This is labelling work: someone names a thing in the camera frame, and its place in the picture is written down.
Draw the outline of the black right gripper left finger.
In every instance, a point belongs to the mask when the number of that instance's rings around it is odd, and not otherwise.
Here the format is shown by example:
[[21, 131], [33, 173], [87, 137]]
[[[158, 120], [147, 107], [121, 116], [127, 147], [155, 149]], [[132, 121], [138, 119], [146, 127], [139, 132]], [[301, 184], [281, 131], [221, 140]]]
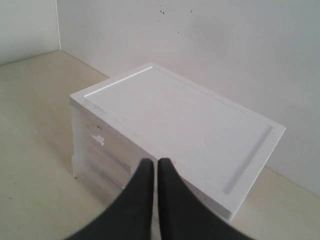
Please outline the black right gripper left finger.
[[140, 160], [119, 196], [68, 240], [150, 240], [154, 202], [154, 163]]

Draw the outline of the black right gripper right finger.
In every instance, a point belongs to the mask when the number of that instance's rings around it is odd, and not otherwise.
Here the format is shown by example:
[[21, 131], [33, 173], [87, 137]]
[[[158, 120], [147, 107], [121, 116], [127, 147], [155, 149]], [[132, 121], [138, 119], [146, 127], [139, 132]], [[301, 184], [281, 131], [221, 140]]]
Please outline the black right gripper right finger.
[[246, 240], [188, 189], [169, 158], [157, 162], [160, 235], [163, 240]]

